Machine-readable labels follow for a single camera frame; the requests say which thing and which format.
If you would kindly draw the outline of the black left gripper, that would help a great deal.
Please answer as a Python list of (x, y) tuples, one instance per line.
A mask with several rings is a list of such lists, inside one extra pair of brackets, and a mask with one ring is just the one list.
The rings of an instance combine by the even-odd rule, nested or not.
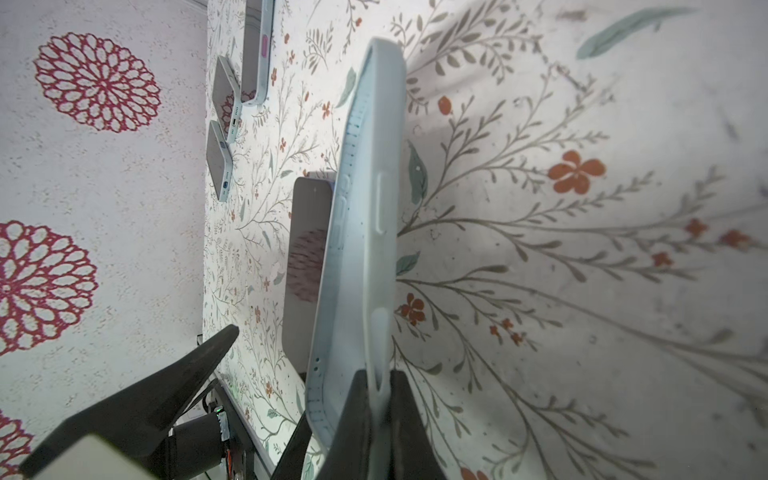
[(252, 439), (230, 395), (213, 389), (205, 413), (174, 424), (205, 395), (204, 384), (239, 335), (228, 325), (172, 365), (65, 419), (20, 464), (31, 479), (94, 435), (158, 479), (252, 477)]

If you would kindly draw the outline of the light blue phone case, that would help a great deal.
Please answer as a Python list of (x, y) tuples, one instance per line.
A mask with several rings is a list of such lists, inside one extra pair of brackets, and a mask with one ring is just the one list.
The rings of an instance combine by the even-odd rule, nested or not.
[(372, 39), (343, 134), (306, 379), (306, 417), (324, 451), (358, 371), (375, 419), (389, 399), (405, 74), (400, 47)]

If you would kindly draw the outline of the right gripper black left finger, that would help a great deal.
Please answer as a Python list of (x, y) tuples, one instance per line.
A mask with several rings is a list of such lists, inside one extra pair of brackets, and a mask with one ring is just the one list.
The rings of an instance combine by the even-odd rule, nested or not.
[(373, 436), (367, 372), (355, 373), (334, 435), (317, 480), (365, 480)]

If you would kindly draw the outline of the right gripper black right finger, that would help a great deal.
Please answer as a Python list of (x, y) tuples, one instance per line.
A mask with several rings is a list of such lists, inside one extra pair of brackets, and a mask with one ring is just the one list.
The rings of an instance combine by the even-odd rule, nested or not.
[(389, 479), (445, 480), (427, 436), (407, 375), (390, 372), (389, 420), (391, 455)]

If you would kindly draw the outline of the large phone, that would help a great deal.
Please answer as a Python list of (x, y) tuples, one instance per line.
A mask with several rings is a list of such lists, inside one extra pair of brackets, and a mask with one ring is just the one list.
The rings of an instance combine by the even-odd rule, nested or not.
[(260, 106), (267, 96), (274, 3), (246, 1), (241, 79), (242, 102), (246, 106)]

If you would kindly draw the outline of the black bare phone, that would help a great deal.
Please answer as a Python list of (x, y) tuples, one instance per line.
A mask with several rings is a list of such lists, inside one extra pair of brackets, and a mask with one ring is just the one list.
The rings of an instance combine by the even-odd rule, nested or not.
[(332, 199), (333, 184), (326, 180), (302, 177), (294, 183), (282, 347), (302, 378), (309, 364)]

